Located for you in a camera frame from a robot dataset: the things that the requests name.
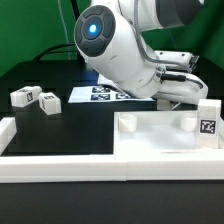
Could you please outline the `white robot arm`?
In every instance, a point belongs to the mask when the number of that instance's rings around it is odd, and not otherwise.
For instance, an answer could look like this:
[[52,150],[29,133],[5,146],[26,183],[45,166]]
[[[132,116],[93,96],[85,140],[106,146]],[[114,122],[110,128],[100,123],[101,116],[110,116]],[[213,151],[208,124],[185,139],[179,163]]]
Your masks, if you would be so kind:
[[74,40],[85,61],[134,98],[196,104],[208,87],[184,63],[148,46],[143,31],[188,25],[204,0],[91,0]]

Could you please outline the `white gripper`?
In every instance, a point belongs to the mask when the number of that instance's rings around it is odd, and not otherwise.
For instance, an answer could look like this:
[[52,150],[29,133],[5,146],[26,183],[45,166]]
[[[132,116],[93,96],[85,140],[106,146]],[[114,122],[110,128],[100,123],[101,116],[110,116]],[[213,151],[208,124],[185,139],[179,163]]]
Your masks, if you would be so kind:
[[161,89],[154,98],[197,105],[207,95],[208,86],[197,76],[169,71],[162,75]]

